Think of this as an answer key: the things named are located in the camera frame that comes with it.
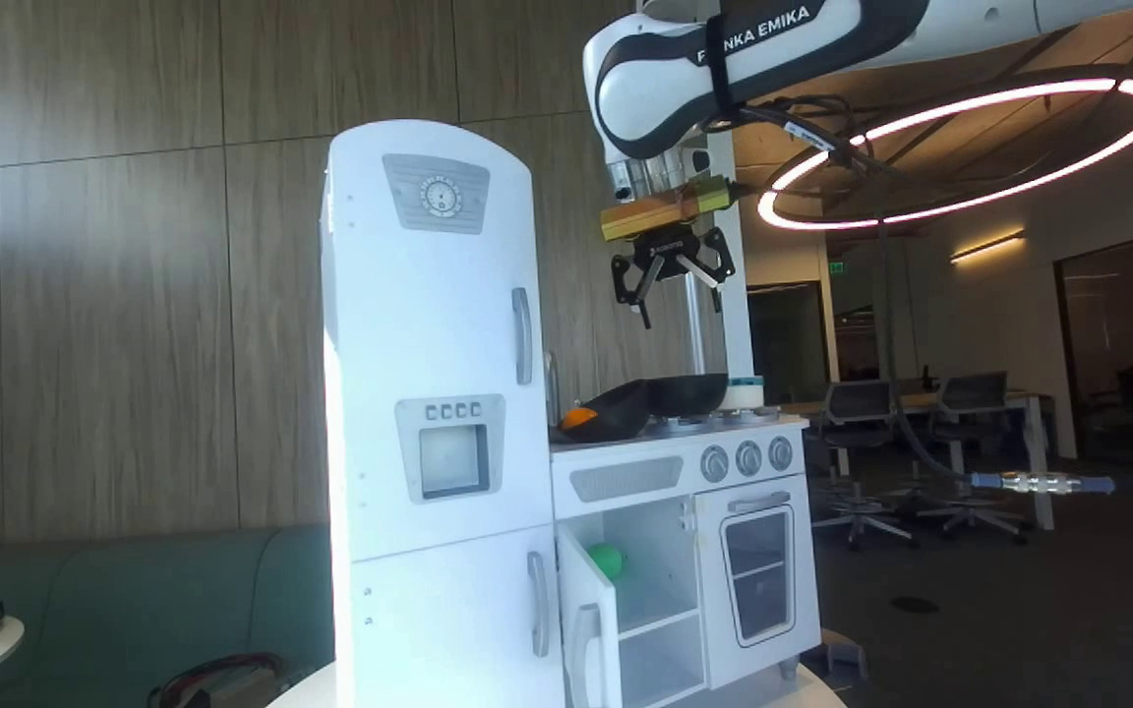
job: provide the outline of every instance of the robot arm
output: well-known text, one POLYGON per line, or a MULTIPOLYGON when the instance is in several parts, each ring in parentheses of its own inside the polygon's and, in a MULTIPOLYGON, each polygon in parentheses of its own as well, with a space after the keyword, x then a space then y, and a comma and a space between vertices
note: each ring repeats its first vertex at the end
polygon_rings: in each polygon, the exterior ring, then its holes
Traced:
POLYGON ((583 49, 584 103, 613 198, 647 194, 641 161, 748 103, 848 70, 972 53, 1125 13, 1133 0, 771 0, 750 14, 621 14, 583 49))

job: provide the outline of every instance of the white play kitchen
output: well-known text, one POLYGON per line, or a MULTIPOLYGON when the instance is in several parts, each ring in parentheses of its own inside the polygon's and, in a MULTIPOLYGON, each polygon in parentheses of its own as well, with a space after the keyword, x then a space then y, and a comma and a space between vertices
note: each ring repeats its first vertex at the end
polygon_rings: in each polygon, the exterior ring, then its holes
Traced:
POLYGON ((552 445, 532 171, 441 120, 329 142, 335 704, 771 704, 818 643, 802 422, 552 445))

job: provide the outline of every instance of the microwave window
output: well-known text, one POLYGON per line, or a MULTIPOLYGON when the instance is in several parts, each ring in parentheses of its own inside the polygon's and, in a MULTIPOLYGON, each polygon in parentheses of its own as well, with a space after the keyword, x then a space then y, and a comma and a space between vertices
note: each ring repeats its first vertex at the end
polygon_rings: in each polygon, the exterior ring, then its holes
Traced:
POLYGON ((419 498, 477 496, 490 489, 483 426, 419 427, 419 498))

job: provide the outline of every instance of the ceiling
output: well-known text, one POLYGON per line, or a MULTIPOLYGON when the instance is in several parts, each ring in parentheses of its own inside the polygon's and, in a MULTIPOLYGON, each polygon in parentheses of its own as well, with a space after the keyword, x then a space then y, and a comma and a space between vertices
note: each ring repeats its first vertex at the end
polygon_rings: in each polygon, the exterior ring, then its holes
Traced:
MULTIPOLYGON (((780 97, 818 97, 818 111, 807 118, 818 128, 844 139, 862 127, 877 127, 944 97, 963 97, 980 85, 1014 83, 1034 70, 1125 64, 1133 64, 1133 13, 988 53, 824 73, 788 85, 780 97)), ((923 128, 902 135, 891 145, 873 145, 877 170, 869 170, 869 181, 879 171, 885 198, 877 198, 877 181, 864 184, 857 170, 818 170, 789 188, 795 198, 781 199, 781 212, 873 216, 879 199, 889 212, 944 204, 982 188, 1014 184, 1034 171, 1049 171, 1073 157, 1084 157, 1108 139, 1122 139, 1127 127, 1133 97, 1030 97, 928 120, 923 128)), ((742 184, 767 184, 797 153, 807 153, 807 145, 788 139, 780 127, 734 128, 734 178, 742 184)))

